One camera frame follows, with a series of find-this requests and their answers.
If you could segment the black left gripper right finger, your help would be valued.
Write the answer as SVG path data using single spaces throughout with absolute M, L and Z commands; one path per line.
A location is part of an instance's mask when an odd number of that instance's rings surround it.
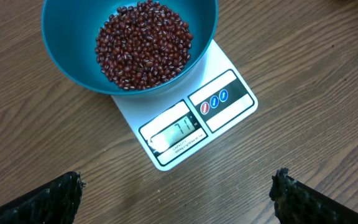
M 281 168 L 272 176 L 269 197 L 281 224 L 358 224 L 358 213 L 288 175 Z

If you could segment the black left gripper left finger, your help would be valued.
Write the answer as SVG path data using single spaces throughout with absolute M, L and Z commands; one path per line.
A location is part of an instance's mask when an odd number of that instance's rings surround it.
M 84 187 L 79 173 L 67 172 L 0 206 L 0 224 L 72 224 Z

